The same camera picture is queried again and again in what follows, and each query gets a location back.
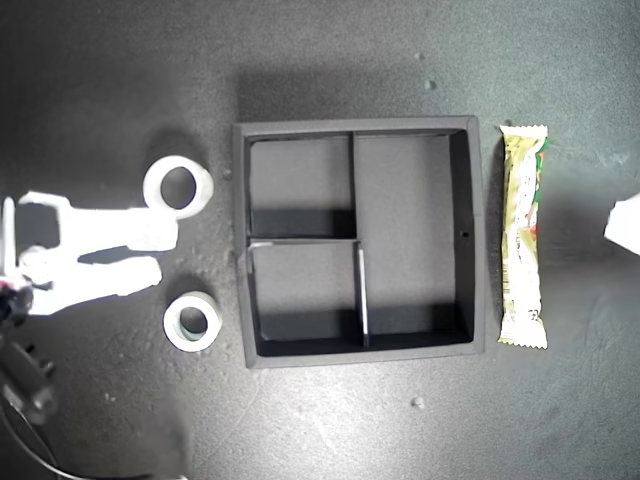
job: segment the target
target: wire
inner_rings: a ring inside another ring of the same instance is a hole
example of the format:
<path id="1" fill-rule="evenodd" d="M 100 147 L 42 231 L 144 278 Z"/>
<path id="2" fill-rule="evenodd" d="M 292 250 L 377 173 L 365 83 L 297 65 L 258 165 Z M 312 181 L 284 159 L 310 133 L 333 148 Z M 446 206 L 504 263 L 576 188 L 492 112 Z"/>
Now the wire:
<path id="1" fill-rule="evenodd" d="M 17 413 L 18 416 L 22 419 L 22 421 L 27 425 L 32 435 L 38 440 L 38 443 L 40 443 L 40 445 L 43 447 L 43 450 L 47 452 L 47 456 L 50 458 L 50 460 L 46 460 L 45 458 L 40 456 L 40 454 L 34 451 L 22 439 L 22 437 L 18 434 L 13 424 L 9 420 L 9 417 L 7 416 L 7 410 L 6 410 L 6 407 L 4 406 L 4 402 L 0 401 L 0 404 L 2 404 L 0 406 L 0 420 L 2 420 L 2 423 L 6 427 L 11 437 L 13 437 L 16 443 L 20 445 L 20 447 L 25 451 L 27 455 L 29 455 L 33 460 L 39 463 L 42 467 L 46 468 L 51 473 L 55 474 L 58 479 L 60 479 L 60 477 L 64 477 L 68 480 L 148 480 L 152 478 L 150 474 L 137 475 L 134 477 L 86 477 L 83 475 L 76 475 L 74 473 L 70 473 L 65 470 L 62 470 L 61 468 L 57 467 L 56 465 L 57 462 L 55 461 L 55 457 L 53 456 L 53 452 L 51 452 L 51 449 L 47 446 L 44 439 L 40 436 L 37 430 L 33 428 L 33 426 L 31 426 L 31 424 L 24 417 L 24 415 L 22 415 L 17 410 L 14 410 L 14 412 Z"/>
<path id="2" fill-rule="evenodd" d="M 4 406 L 0 407 L 0 409 L 2 410 L 0 414 L 2 415 L 3 423 L 9 430 L 9 433 L 17 435 L 17 431 L 14 428 L 12 428 L 12 426 L 9 424 L 9 417 L 6 415 Z M 57 468 L 58 462 L 56 462 L 56 457 L 53 455 L 53 452 L 51 451 L 51 448 L 49 448 L 49 445 L 47 444 L 47 442 L 44 441 L 42 436 L 38 433 L 38 431 L 33 427 L 33 425 L 31 425 L 31 423 L 25 418 L 25 416 L 21 412 L 17 410 L 13 410 L 13 411 L 16 413 L 16 415 L 18 415 L 22 419 L 22 421 L 24 422 L 25 426 L 27 427 L 31 435 L 33 435 L 33 437 L 38 441 L 38 443 L 42 447 L 42 450 L 44 450 L 47 456 L 49 457 L 49 462 L 51 463 L 51 465 Z M 56 476 L 56 480 L 60 480 L 62 478 L 57 473 L 54 473 L 54 475 Z"/>

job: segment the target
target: snack wrapper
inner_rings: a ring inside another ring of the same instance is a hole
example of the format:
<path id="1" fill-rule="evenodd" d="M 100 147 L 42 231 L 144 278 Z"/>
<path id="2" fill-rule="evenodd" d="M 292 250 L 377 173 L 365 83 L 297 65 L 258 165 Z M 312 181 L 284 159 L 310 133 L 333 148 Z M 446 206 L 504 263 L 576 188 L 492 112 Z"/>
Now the snack wrapper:
<path id="1" fill-rule="evenodd" d="M 538 188 L 548 128 L 501 126 L 505 144 L 502 299 L 498 342 L 547 348 L 540 318 Z"/>

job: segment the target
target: white ring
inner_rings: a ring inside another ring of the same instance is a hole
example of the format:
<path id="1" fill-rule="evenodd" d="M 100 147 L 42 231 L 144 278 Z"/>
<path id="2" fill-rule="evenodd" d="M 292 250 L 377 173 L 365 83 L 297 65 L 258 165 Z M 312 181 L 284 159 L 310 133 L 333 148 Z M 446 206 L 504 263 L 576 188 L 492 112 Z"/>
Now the white ring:
<path id="1" fill-rule="evenodd" d="M 182 326 L 180 314 L 185 308 L 202 312 L 207 322 L 203 334 L 194 334 Z M 164 312 L 164 332 L 171 343 L 183 352 L 199 352 L 209 347 L 222 328 L 222 316 L 216 302 L 203 292 L 189 292 L 175 299 Z"/>
<path id="2" fill-rule="evenodd" d="M 176 168 L 187 170 L 196 183 L 196 191 L 191 202 L 180 209 L 167 205 L 167 202 L 162 198 L 162 181 L 170 171 Z M 147 207 L 171 212 L 180 220 L 193 217 L 207 205 L 213 196 L 213 180 L 209 172 L 193 160 L 179 155 L 171 155 L 161 158 L 149 167 L 142 182 L 142 194 Z"/>

